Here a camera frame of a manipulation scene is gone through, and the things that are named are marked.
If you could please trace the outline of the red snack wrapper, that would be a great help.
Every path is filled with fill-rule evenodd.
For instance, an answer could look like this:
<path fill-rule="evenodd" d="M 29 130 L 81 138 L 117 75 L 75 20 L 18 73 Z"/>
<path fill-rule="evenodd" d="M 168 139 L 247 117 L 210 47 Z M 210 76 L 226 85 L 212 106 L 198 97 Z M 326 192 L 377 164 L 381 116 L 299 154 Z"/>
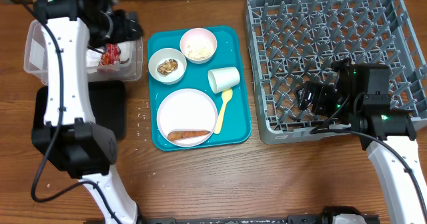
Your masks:
<path fill-rule="evenodd" d="M 99 66 L 117 65 L 120 64 L 121 49 L 118 44 L 107 44 L 105 51 L 99 60 Z"/>

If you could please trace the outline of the white napkin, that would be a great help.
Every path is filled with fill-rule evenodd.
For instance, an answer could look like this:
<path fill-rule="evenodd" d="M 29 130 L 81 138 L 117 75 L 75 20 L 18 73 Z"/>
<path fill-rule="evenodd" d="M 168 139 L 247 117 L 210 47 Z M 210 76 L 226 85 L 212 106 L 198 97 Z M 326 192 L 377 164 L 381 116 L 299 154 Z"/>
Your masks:
<path fill-rule="evenodd" d="M 92 74 L 97 72 L 97 67 L 99 66 L 99 62 L 101 60 L 102 52 L 100 50 L 90 50 L 88 49 L 86 52 L 86 66 L 87 73 Z"/>

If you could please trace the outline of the white bowl with food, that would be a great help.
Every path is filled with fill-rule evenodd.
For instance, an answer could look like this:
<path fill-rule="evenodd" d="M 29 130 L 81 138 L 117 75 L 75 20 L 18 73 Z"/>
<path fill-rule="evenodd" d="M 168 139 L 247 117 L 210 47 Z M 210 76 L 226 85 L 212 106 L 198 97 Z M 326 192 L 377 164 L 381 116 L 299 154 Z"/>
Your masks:
<path fill-rule="evenodd" d="M 157 71 L 157 66 L 168 59 L 175 59 L 178 62 L 179 66 L 177 70 L 174 71 L 173 73 L 167 76 L 161 75 Z M 164 48 L 164 49 L 160 49 L 159 51 L 156 51 L 151 56 L 151 58 L 149 59 L 148 67 L 149 67 L 149 72 L 151 76 L 155 80 L 166 85 L 172 85 L 179 82 L 184 76 L 184 73 L 187 67 L 187 61 L 181 51 L 178 51 L 177 49 L 172 49 L 172 48 Z"/>

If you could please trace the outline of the pink bowl with rice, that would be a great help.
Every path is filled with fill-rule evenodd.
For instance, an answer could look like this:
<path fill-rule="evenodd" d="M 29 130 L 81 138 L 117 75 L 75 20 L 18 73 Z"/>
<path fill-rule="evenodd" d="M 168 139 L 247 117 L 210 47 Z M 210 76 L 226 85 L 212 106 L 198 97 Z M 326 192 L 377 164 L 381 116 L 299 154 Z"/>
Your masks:
<path fill-rule="evenodd" d="M 195 64 L 207 63 L 216 52 L 216 36 L 204 28 L 193 28 L 186 31 L 179 42 L 179 48 L 188 61 Z"/>

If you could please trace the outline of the white paper cup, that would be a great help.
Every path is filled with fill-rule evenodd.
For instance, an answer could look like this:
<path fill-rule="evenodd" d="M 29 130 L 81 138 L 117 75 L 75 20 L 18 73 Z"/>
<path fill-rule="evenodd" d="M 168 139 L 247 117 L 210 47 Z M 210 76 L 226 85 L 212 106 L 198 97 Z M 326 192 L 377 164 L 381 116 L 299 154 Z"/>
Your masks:
<path fill-rule="evenodd" d="M 218 94 L 240 83 L 240 73 L 236 67 L 211 69 L 207 73 L 209 86 L 213 93 Z"/>

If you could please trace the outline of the fried sausage stick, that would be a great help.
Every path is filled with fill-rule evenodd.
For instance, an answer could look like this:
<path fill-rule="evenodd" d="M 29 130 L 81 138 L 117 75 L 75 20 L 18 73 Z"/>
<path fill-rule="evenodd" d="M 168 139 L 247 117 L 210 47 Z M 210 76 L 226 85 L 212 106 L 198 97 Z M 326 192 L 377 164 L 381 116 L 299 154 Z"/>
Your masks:
<path fill-rule="evenodd" d="M 210 134 L 207 130 L 185 130 L 185 131 L 172 131 L 167 135 L 169 141 L 179 141 L 182 139 L 191 139 L 194 137 L 201 137 Z"/>

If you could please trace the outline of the foil wrapper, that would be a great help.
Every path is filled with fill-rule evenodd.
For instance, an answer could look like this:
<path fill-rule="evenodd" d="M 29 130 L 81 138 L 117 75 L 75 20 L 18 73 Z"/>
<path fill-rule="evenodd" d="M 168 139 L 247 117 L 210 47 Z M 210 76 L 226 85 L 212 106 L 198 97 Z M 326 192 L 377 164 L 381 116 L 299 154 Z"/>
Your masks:
<path fill-rule="evenodd" d="M 128 66 L 135 57 L 135 42 L 127 41 L 118 44 L 120 65 Z"/>

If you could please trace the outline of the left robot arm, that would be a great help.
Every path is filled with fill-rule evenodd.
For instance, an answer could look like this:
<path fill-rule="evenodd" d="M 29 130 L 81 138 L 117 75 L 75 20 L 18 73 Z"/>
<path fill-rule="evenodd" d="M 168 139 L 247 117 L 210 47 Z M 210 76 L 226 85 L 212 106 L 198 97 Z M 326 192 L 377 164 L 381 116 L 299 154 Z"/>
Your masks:
<path fill-rule="evenodd" d="M 42 126 L 31 134 L 44 163 L 84 186 L 106 223 L 143 223 L 115 166 L 117 137 L 93 114 L 87 80 L 89 48 L 136 41 L 143 35 L 135 13 L 118 0 L 36 0 L 28 11 L 41 24 L 47 49 L 47 102 Z"/>

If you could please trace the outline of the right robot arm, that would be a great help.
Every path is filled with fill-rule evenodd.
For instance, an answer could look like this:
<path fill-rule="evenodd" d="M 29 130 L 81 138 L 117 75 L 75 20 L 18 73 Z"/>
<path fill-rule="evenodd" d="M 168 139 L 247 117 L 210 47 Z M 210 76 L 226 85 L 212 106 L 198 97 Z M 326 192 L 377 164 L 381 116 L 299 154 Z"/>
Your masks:
<path fill-rule="evenodd" d="M 332 63 L 333 85 L 306 81 L 294 91 L 299 109 L 327 119 L 313 134 L 351 134 L 360 138 L 374 166 L 391 223 L 426 222 L 426 181 L 420 165 L 416 130 L 409 111 L 393 109 L 390 68 Z"/>

